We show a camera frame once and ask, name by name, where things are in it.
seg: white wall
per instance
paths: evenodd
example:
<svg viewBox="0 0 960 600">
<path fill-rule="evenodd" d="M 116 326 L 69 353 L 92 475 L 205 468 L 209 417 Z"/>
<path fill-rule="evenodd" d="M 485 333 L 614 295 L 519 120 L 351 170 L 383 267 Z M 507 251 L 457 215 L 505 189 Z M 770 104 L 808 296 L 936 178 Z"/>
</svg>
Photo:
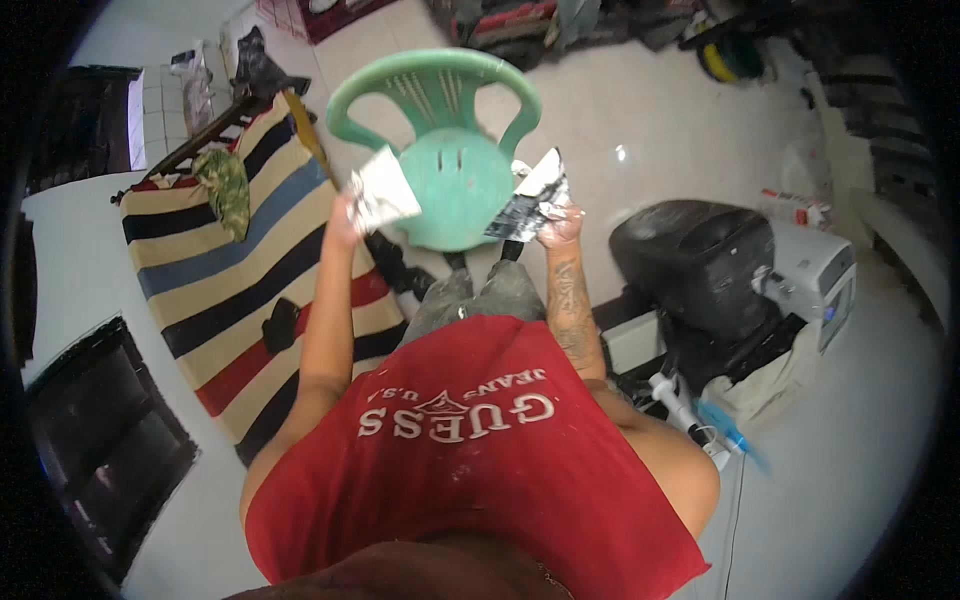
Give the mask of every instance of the white wall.
<svg viewBox="0 0 960 600">
<path fill-rule="evenodd" d="M 169 64 L 197 40 L 220 39 L 220 26 L 251 0 L 113 0 L 87 32 L 71 65 Z"/>
<path fill-rule="evenodd" d="M 237 516 L 246 471 L 177 369 L 137 283 L 120 209 L 109 198 L 142 178 L 76 181 L 24 201 L 34 222 L 38 290 L 35 359 L 23 378 L 32 381 L 90 329 L 124 318 L 160 393 L 202 452 L 141 546 L 124 594 L 221 598 L 266 583 Z"/>
</svg>

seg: red tank top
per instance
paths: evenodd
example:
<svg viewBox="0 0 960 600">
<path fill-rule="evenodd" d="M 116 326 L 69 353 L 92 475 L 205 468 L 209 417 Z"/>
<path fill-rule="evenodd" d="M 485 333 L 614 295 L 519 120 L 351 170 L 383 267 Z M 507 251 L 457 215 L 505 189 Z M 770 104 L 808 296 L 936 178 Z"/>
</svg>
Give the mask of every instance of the red tank top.
<svg viewBox="0 0 960 600">
<path fill-rule="evenodd" d="M 357 377 L 247 514 L 271 583 L 442 531 L 507 540 L 577 600 L 665 598 L 696 541 L 544 323 L 471 317 Z"/>
</svg>

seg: gray pants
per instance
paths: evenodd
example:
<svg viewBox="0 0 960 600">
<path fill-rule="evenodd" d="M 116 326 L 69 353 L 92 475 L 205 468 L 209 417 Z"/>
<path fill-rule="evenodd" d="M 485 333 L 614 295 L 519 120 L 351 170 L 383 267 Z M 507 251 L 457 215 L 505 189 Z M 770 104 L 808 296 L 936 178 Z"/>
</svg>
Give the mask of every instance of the gray pants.
<svg viewBox="0 0 960 600">
<path fill-rule="evenodd" d="M 512 315 L 522 321 L 542 321 L 546 308 L 527 270 L 513 260 L 493 265 L 487 283 L 476 296 L 469 271 L 458 269 L 426 291 L 399 345 L 473 315 Z"/>
</svg>

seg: tattoo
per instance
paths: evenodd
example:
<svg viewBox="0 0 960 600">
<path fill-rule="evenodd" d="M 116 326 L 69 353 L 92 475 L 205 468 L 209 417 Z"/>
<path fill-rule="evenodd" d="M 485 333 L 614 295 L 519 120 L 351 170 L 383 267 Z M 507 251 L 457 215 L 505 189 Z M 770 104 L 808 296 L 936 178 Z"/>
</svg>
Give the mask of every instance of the tattoo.
<svg viewBox="0 0 960 600">
<path fill-rule="evenodd" d="M 596 327 L 590 314 L 587 283 L 578 260 L 571 258 L 553 267 L 547 296 L 547 324 L 557 344 L 577 371 L 595 360 Z"/>
</svg>

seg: window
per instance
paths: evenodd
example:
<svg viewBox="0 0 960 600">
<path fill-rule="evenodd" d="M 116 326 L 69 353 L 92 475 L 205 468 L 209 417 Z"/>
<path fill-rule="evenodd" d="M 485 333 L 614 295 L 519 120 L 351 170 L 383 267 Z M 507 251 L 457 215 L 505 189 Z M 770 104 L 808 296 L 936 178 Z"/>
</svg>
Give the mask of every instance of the window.
<svg viewBox="0 0 960 600">
<path fill-rule="evenodd" d="M 119 585 L 197 446 L 119 317 L 65 352 L 28 394 L 50 484 L 92 558 Z"/>
</svg>

